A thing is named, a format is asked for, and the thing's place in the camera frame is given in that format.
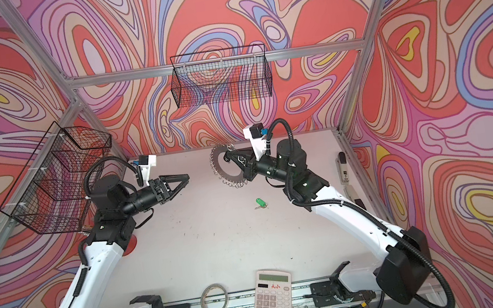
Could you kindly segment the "key with green tag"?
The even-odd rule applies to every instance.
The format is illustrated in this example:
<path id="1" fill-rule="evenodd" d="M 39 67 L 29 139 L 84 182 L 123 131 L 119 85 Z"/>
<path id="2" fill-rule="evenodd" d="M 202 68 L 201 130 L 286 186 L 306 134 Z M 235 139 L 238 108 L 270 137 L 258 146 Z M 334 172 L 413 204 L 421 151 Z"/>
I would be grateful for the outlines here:
<path id="1" fill-rule="evenodd" d="M 268 207 L 268 204 L 264 200 L 262 200 L 260 198 L 257 198 L 256 199 L 256 203 L 257 203 L 256 209 L 262 209 L 262 208 L 267 208 Z"/>

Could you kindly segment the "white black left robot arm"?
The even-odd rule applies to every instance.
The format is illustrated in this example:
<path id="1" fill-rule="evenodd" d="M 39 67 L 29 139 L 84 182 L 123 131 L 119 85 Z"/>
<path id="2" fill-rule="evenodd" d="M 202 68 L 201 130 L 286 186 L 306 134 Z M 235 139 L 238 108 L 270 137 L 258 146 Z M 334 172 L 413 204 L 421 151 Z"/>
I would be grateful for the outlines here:
<path id="1" fill-rule="evenodd" d="M 156 160 L 155 155 L 142 155 L 133 163 L 123 163 L 136 176 L 134 186 L 115 175 L 94 176 L 107 158 L 99 159 L 85 174 L 82 187 L 97 211 L 90 234 L 78 245 L 80 268 L 59 308 L 98 308 L 113 271 L 140 227 L 135 216 L 173 200 L 189 183 L 187 174 L 151 178 Z M 164 308 L 164 303 L 156 294 L 144 295 L 131 300 L 127 308 Z"/>

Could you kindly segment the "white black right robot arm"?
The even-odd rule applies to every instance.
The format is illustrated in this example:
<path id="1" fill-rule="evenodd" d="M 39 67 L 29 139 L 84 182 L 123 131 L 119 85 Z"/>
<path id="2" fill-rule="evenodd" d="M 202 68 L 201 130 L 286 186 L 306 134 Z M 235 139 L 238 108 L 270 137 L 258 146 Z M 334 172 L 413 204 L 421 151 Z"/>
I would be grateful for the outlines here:
<path id="1" fill-rule="evenodd" d="M 330 276 L 331 295 L 350 300 L 362 291 L 378 291 L 376 308 L 389 297 L 398 304 L 412 301 L 426 308 L 456 308 L 448 280 L 431 259 L 424 232 L 388 223 L 338 191 L 308 167 L 307 153 L 294 138 L 289 123 L 276 119 L 269 127 L 245 127 L 248 148 L 232 145 L 213 149 L 211 167 L 233 187 L 262 176 L 283 190 L 289 203 L 335 223 L 358 239 L 376 259 L 371 267 L 343 262 Z"/>

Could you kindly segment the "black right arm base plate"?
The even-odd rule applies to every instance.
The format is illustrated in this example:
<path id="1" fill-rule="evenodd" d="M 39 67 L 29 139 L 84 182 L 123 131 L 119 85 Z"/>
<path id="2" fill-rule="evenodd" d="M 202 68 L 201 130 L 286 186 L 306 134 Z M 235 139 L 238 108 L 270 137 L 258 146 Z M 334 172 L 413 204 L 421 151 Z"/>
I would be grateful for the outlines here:
<path id="1" fill-rule="evenodd" d="M 371 290 L 352 292 L 341 283 L 339 275 L 348 265 L 350 265 L 349 261 L 343 262 L 326 281 L 312 283 L 309 286 L 310 293 L 304 297 L 312 299 L 314 306 L 318 308 L 358 301 L 371 302 L 377 296 L 375 292 Z"/>

